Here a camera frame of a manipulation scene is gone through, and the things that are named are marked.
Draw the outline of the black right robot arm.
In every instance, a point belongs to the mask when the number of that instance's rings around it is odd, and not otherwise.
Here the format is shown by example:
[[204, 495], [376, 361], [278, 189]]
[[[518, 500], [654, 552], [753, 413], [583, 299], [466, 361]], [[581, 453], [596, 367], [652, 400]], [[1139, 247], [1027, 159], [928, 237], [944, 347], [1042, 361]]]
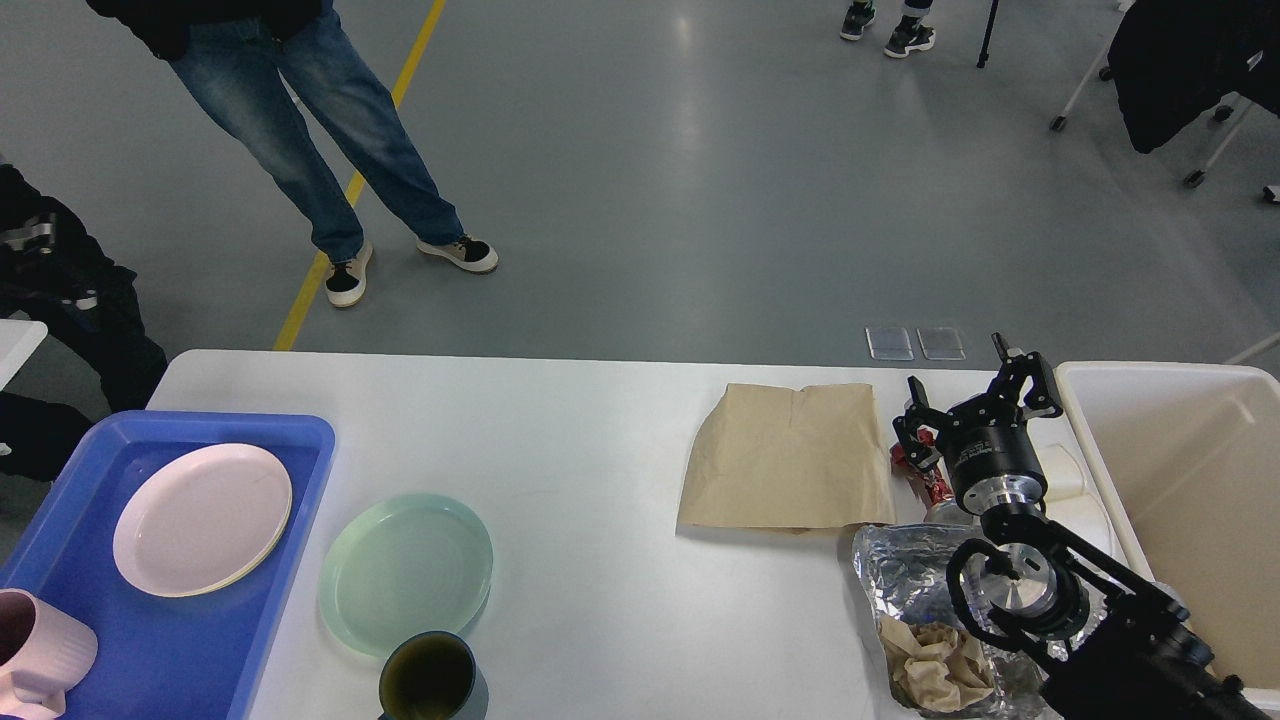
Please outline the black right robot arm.
[[1057, 386], [1038, 352], [993, 342], [1000, 368], [984, 392], [938, 409], [913, 375], [892, 421], [908, 464], [943, 465], [980, 528], [945, 571], [960, 623], [1030, 659], [1039, 696], [1065, 719], [1262, 719], [1239, 676], [1211, 674], [1213, 652], [1180, 600], [1048, 516], [1028, 424], [1062, 415]]

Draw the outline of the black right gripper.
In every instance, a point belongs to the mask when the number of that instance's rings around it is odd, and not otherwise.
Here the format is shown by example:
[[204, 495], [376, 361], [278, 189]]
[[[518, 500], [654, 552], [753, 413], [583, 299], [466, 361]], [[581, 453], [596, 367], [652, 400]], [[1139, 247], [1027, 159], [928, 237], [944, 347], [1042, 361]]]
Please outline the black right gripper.
[[[1005, 505], [1038, 506], [1047, 479], [1027, 424], [1060, 418], [1064, 406], [1053, 369], [1038, 351], [1023, 351], [1005, 336], [991, 336], [1000, 369], [986, 396], [974, 396], [947, 411], [932, 407], [923, 382], [908, 378], [909, 400], [892, 420], [908, 464], [928, 473], [942, 459], [961, 509], [982, 516]], [[920, 439], [919, 430], [940, 434], [940, 451]]]

